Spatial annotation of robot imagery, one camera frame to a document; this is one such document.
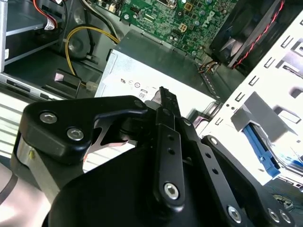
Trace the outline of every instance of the motherboard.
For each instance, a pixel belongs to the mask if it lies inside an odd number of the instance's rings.
[[[201,59],[238,0],[96,0],[94,4]]]

